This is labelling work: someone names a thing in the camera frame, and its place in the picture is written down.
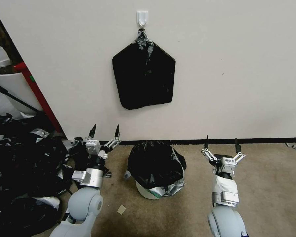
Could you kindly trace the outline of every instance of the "trash can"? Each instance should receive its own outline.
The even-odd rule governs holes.
[[[145,141],[131,150],[125,179],[132,176],[141,195],[159,199],[183,188],[185,169],[184,157],[170,145]]]

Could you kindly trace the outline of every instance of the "black tube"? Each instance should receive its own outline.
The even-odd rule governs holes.
[[[11,95],[8,90],[6,90],[5,88],[3,88],[2,86],[0,86],[0,93],[4,94],[12,99],[14,99],[15,101],[19,102],[22,105],[25,105],[26,107],[30,108],[31,110],[35,111],[36,113],[41,113],[41,111],[39,111],[38,109],[35,109],[34,107],[32,107],[31,105],[25,103],[24,101],[16,98],[15,96]]]

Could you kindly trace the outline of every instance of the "plastic debris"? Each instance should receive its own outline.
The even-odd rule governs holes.
[[[111,178],[112,177],[112,173],[109,171],[109,172],[106,173],[106,175],[104,177]]]

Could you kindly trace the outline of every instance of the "silver metal bracket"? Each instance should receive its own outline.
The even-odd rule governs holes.
[[[237,207],[239,203],[239,194],[231,192],[213,192],[211,195],[212,202],[224,206]]]
[[[205,156],[206,159],[214,161],[217,160],[217,157],[215,157],[207,148],[201,150],[202,154]]]

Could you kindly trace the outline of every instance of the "beige carpet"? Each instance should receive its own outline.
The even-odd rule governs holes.
[[[160,200],[145,199],[133,178],[123,179],[132,146],[119,146],[109,154],[106,166],[113,176],[104,179],[104,206],[92,236],[212,236],[207,214],[214,175],[200,152],[203,146],[173,147],[186,159],[186,186]],[[210,150],[235,154],[234,145],[210,145]],[[285,144],[243,144],[242,152],[247,157],[239,163],[234,179],[240,195],[238,211],[250,237],[296,236],[296,150]],[[117,213],[121,204],[127,208],[123,215]]]

